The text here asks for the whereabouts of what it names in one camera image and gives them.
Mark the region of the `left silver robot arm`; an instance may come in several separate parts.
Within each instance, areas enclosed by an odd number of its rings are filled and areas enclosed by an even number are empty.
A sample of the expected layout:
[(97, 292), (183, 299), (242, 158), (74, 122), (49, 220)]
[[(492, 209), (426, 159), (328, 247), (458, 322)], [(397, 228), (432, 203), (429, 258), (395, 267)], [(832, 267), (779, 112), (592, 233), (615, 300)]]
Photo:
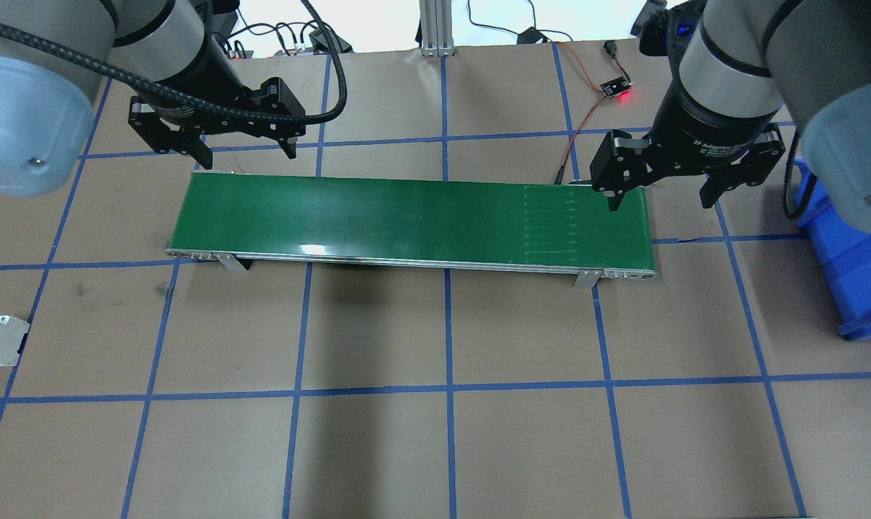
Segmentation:
[[(222, 107), (306, 115), (280, 78), (245, 86), (219, 46), (237, 1), (0, 1), (0, 24)], [(102, 74), (0, 36), (0, 195), (59, 190), (94, 124)]]

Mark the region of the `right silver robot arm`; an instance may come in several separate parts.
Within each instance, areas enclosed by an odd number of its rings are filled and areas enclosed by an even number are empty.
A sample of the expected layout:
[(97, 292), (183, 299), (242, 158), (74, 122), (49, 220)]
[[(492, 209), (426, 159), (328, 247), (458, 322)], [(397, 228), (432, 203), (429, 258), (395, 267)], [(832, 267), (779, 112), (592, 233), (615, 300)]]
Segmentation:
[(786, 109), (832, 205), (871, 233), (871, 1), (650, 1), (631, 32), (671, 82), (650, 131), (608, 132), (591, 162), (611, 210), (667, 177), (704, 175), (706, 209), (759, 186), (784, 153)]

